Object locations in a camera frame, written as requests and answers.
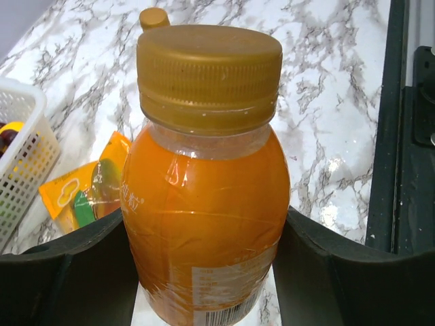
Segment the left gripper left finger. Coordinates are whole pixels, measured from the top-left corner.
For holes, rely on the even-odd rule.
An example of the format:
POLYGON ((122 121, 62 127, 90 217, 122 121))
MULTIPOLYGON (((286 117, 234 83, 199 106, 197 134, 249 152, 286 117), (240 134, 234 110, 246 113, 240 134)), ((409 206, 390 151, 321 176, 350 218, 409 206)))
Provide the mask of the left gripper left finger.
POLYGON ((138 276, 120 210, 1 256, 2 325, 130 325, 138 276))

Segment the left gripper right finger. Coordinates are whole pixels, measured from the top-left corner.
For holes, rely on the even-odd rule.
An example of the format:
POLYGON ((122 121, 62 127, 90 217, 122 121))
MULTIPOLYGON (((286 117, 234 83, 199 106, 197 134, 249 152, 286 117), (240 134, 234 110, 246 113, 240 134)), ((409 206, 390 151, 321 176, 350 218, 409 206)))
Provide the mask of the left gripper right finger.
POLYGON ((433 325, 434 251, 395 255, 288 209, 273 274, 283 325, 433 325))

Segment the orange juice bottle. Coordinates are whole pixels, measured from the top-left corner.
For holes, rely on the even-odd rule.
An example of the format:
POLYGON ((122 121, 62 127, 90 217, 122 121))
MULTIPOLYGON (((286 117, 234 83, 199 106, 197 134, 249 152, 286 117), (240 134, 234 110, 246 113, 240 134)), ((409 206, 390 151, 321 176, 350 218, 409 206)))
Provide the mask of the orange juice bottle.
POLYGON ((277 99, 207 107, 141 100, 120 206, 139 282, 170 325, 233 325, 253 307, 290 199, 277 99))

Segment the brown bottle cap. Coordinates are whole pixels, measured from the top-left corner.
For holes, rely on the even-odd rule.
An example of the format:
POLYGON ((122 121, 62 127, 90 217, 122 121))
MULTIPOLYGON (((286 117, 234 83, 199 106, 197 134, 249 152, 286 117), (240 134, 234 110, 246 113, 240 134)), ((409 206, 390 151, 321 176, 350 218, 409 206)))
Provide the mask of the brown bottle cap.
POLYGON ((139 14, 139 22, 143 31, 171 24, 167 12, 159 7, 150 7, 142 10, 139 14))
POLYGON ((143 110, 271 110, 283 50, 270 35, 231 26, 186 24, 144 32, 137 41, 143 110))

